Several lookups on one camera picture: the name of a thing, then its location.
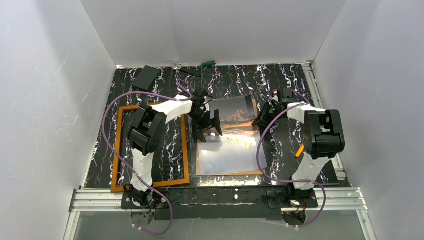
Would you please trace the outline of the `orange screwdriver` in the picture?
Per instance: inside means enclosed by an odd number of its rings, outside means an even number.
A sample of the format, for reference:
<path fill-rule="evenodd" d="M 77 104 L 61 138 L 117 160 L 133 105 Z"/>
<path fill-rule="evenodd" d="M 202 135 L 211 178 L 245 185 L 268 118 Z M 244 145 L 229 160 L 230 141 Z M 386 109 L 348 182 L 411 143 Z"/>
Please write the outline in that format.
<path fill-rule="evenodd" d="M 303 154 L 304 149 L 305 149 L 305 145 L 302 144 L 294 155 L 296 159 L 298 159 Z"/>

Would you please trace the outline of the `orange wooden picture frame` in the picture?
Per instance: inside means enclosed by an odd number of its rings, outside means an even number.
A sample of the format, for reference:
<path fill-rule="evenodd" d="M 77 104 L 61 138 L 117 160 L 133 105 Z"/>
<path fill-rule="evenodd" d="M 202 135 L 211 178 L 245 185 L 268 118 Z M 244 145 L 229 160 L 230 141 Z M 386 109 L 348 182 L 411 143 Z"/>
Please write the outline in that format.
<path fill-rule="evenodd" d="M 182 146 L 182 166 L 184 176 L 182 179 L 168 180 L 168 181 L 159 181 L 154 182 L 152 186 L 154 188 L 161 187 L 172 187 L 172 186 L 182 186 L 190 183 L 190 174 L 189 174 L 189 151 L 187 146 L 187 131 L 186 131 L 186 121 L 185 115 L 191 112 L 192 102 L 188 101 L 187 103 L 177 102 L 177 101 L 167 101 L 164 103 L 159 103 L 158 107 L 156 103 L 150 103 L 149 106 L 153 106 L 154 110 L 160 110 L 167 116 L 166 122 L 168 123 L 171 120 L 171 117 L 180 117 L 181 123 L 181 146 Z M 118 109 L 117 114 L 117 127 L 115 135 L 115 145 L 114 149 L 119 153 L 121 150 L 121 139 L 122 139 L 122 128 L 124 122 L 124 112 L 126 111 L 135 111 L 138 109 L 137 105 L 130 106 L 121 106 Z M 123 186 L 118 186 L 118 173 L 120 168 L 120 159 L 118 156 L 113 157 L 112 164 L 112 177 L 111 177 L 111 187 L 110 191 L 112 193 L 121 193 L 124 191 Z"/>

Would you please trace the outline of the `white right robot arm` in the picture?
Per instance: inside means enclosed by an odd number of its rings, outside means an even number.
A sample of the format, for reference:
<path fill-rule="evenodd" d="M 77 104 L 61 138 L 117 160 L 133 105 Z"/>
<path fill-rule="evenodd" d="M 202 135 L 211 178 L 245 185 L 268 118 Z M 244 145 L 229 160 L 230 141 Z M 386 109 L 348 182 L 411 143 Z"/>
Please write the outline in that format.
<path fill-rule="evenodd" d="M 293 176 L 284 181 L 291 192 L 309 191 L 314 188 L 322 168 L 338 153 L 345 149 L 346 141 L 340 111 L 323 109 L 311 105 L 304 96 L 304 102 L 297 102 L 294 96 L 301 94 L 285 88 L 275 90 L 266 102 L 253 126 L 265 126 L 260 142 L 280 118 L 287 118 L 303 125 L 302 143 L 295 154 L 302 160 Z"/>

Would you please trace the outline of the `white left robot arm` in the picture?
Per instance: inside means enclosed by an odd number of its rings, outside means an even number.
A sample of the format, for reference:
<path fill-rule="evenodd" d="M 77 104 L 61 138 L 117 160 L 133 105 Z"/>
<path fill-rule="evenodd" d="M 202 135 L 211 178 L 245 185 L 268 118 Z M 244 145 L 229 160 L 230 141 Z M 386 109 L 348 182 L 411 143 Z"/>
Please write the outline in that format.
<path fill-rule="evenodd" d="M 153 158 L 169 122 L 189 115 L 194 137 L 203 143 L 206 142 L 206 130 L 215 129 L 220 136 L 223 134 L 220 112 L 217 109 L 211 111 L 210 101 L 209 93 L 202 90 L 167 97 L 165 102 L 156 105 L 139 105 L 127 134 L 133 173 L 124 192 L 142 208 L 153 202 Z"/>

